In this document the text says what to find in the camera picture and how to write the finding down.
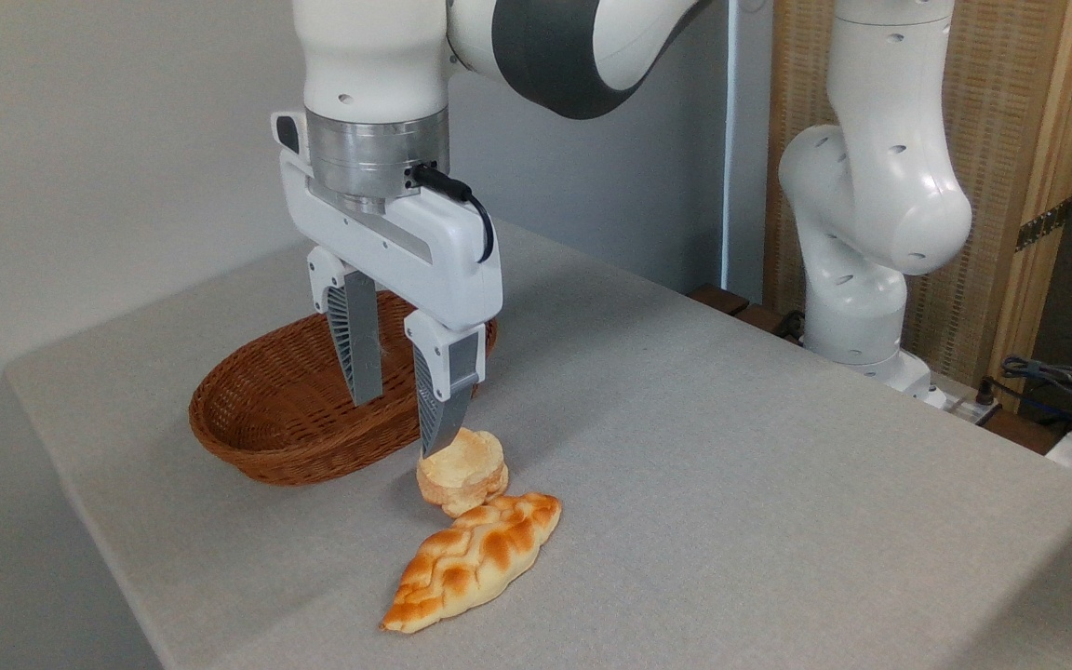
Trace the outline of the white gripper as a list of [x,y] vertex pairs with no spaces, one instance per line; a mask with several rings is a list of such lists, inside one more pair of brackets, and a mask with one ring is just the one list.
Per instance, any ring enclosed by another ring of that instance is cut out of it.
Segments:
[[446,111],[391,124],[280,111],[271,124],[288,211],[319,245],[307,256],[312,301],[328,322],[353,403],[382,394],[376,281],[420,309],[404,326],[422,456],[438,453],[485,379],[481,323],[503,299],[498,256],[483,256],[480,213],[414,178],[417,166],[449,166]]

